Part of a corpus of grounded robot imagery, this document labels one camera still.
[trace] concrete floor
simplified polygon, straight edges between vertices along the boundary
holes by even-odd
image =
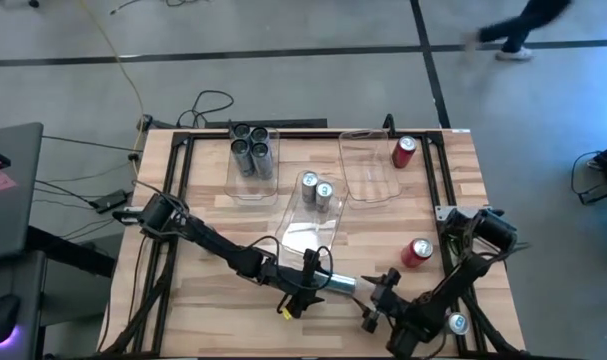
[[[0,60],[110,55],[76,1],[42,0],[38,10],[26,2],[0,3]],[[145,111],[159,119],[173,121],[199,91],[220,89],[236,103],[212,114],[213,121],[323,117],[331,127],[376,127],[391,112],[399,127],[439,126],[410,1],[211,0],[167,8],[142,0],[112,16],[119,2],[88,2],[122,55],[410,49],[126,64]],[[524,3],[423,0],[420,6],[431,45],[454,45],[462,31],[517,14]],[[527,64],[497,63],[490,51],[478,52],[471,63],[458,51],[435,52],[434,63],[452,127],[472,129],[491,204],[505,209],[521,239],[534,245],[508,261],[528,350],[607,359],[607,200],[585,207],[569,190],[574,159],[607,148],[607,47],[595,42],[607,40],[607,0],[577,1],[530,40],[554,42],[556,48],[537,50]],[[575,48],[562,48],[565,42]],[[206,99],[203,106],[217,101]],[[138,112],[114,64],[0,66],[0,126],[40,121],[48,135],[129,147]],[[92,175],[125,163],[125,156],[44,140],[38,176]],[[124,166],[62,185],[100,195],[131,189],[131,178]],[[47,194],[37,198],[74,203]],[[32,223],[55,234],[104,218],[47,203],[34,206]],[[120,231],[111,225],[95,235]],[[46,351],[91,353],[100,321],[52,327]]]

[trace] red soda can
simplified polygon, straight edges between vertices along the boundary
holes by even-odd
[[[401,261],[407,267],[417,267],[425,260],[429,259],[434,252],[434,247],[430,240],[414,239],[401,251]]]
[[[403,136],[399,139],[392,152],[392,163],[397,169],[404,168],[412,159],[416,151],[416,141],[410,136]]]

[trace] wooden table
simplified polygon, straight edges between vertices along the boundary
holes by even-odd
[[[478,159],[468,131],[444,130],[443,137],[458,205],[488,203]],[[161,188],[168,162],[172,131],[151,131],[139,171],[139,180]],[[432,158],[445,202],[436,149]],[[297,174],[304,170],[341,177],[338,141],[281,140],[279,197],[274,206],[238,206],[225,195],[229,141],[199,140],[191,166],[187,203],[191,213],[213,225],[230,240],[247,245],[262,235],[274,234]],[[174,176],[178,182],[181,160]],[[421,148],[410,165],[397,173],[402,194],[387,207],[353,210],[346,206],[332,253],[337,273],[359,277],[380,275],[396,267],[402,279],[396,291],[406,299],[433,289],[443,278],[433,207]],[[145,205],[152,192],[137,186],[134,206]],[[400,250],[411,239],[425,237],[435,244],[435,255],[417,269],[406,269]],[[132,298],[137,252],[143,236],[138,227],[124,235],[111,295],[111,320],[106,346],[123,330]],[[151,241],[143,246],[138,267],[135,310],[140,303]],[[389,356],[385,343],[389,326],[380,322],[375,334],[360,328],[361,313],[351,300],[320,292],[325,303],[313,305],[301,319],[286,321],[275,312],[282,293],[238,278],[224,261],[211,258],[197,245],[179,242],[168,309],[162,356]],[[475,283],[479,305],[508,342],[523,349],[506,269],[495,265]],[[367,300],[367,290],[357,297]],[[146,329],[143,349],[149,349],[156,306]],[[473,337],[468,344],[473,348]],[[415,356],[426,355],[440,344],[419,344]],[[448,336],[441,355],[457,355]]]

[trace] transparent bin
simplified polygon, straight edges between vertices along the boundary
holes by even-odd
[[[276,238],[282,244],[282,265],[302,263],[306,249],[317,250],[321,246],[332,249],[336,231],[341,222],[341,215],[345,206],[348,189],[345,181],[332,176],[317,174],[319,181],[332,184],[334,195],[330,199],[327,212],[319,212],[315,204],[303,201],[303,175],[308,171],[299,173],[292,197],[287,205],[281,224],[276,230]],[[321,258],[327,256],[321,252]]]
[[[401,194],[385,131],[344,132],[339,136],[339,151],[350,208],[386,206]]]
[[[267,128],[267,131],[272,152],[272,177],[270,179],[260,179],[256,173],[251,176],[244,176],[230,150],[224,191],[239,205],[273,205],[276,202],[279,186],[280,136],[276,129]]]

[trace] black pants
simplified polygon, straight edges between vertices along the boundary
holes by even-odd
[[[507,37],[502,50],[518,52],[530,31],[549,24],[570,3],[571,0],[530,0],[520,16],[482,28],[479,41],[486,43]]]

